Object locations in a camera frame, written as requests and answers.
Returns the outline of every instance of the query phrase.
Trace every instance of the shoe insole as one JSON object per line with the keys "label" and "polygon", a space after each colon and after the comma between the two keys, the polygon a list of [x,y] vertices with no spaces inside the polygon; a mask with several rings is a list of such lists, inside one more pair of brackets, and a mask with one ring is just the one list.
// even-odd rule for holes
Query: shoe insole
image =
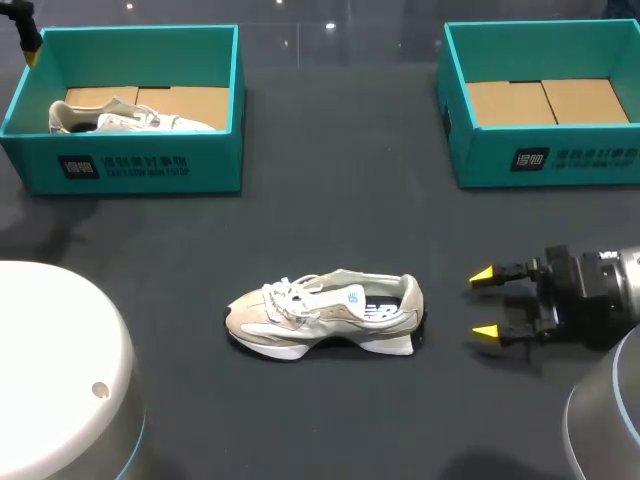
{"label": "shoe insole", "polygon": [[98,125],[95,123],[76,123],[73,128],[71,128],[71,133],[83,133],[83,132],[93,132]]}
{"label": "shoe insole", "polygon": [[364,316],[378,320],[395,315],[401,303],[399,298],[377,295],[367,295],[366,301]]}

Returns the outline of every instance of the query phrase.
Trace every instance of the teal shoebox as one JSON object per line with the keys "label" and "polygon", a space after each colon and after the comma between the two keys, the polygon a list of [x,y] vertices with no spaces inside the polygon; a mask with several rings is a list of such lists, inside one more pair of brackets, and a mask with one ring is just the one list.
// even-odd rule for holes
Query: teal shoebox
{"label": "teal shoebox", "polygon": [[[53,28],[42,33],[40,58],[34,68],[26,68],[0,128],[0,144],[30,193],[240,190],[245,86],[237,26]],[[48,133],[49,106],[75,87],[139,87],[150,98],[174,87],[191,93],[199,87],[220,89],[223,126],[202,132]],[[205,100],[191,95],[190,101],[208,113]]]}
{"label": "teal shoebox", "polygon": [[437,92],[461,187],[640,183],[635,20],[444,30]]}

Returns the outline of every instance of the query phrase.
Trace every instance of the white cylindrical object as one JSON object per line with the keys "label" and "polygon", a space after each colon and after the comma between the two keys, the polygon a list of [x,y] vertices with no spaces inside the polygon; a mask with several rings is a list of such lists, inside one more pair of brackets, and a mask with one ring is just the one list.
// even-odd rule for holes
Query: white cylindrical object
{"label": "white cylindrical object", "polygon": [[0,480],[149,478],[129,332],[88,280],[0,262]]}

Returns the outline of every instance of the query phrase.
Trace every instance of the dark gray table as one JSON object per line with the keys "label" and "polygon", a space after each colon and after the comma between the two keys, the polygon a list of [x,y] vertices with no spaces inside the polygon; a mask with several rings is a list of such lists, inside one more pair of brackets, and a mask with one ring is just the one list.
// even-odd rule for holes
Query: dark gray table
{"label": "dark gray table", "polygon": [[[77,3],[64,0],[59,14],[46,0],[42,26],[166,22],[173,5],[118,21],[126,13],[94,2],[100,15],[90,22],[89,12],[68,15],[85,8]],[[467,278],[547,245],[636,244],[640,193],[459,190],[435,66],[413,63],[433,60],[438,34],[414,26],[398,48],[415,49],[399,54],[390,42],[409,30],[382,19],[338,40],[314,37],[322,23],[242,27],[249,92],[240,196],[30,199],[6,157],[0,162],[0,255],[75,271],[118,306],[167,479],[570,478],[561,414],[601,354],[548,347],[534,352],[532,367],[517,355],[482,360],[467,345],[470,328],[505,312],[466,295]],[[0,43],[15,41],[6,27]],[[287,39],[293,51],[269,43]],[[0,73],[3,108],[20,68],[16,51]],[[333,345],[281,364],[228,342],[222,314],[231,300],[283,276],[336,268],[416,276],[429,317],[414,356]]]}

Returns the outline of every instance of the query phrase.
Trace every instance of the shoe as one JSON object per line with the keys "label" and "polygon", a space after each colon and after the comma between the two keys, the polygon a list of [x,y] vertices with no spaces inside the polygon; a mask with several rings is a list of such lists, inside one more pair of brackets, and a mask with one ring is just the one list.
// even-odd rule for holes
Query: shoe
{"label": "shoe", "polygon": [[72,107],[54,102],[49,108],[51,133],[77,132],[168,132],[215,130],[209,125],[178,115],[163,115],[146,105],[132,105],[113,97],[102,107]]}
{"label": "shoe", "polygon": [[262,355],[297,360],[329,337],[370,352],[411,355],[411,333],[424,314],[418,282],[348,270],[283,278],[238,298],[225,319],[229,333]]}

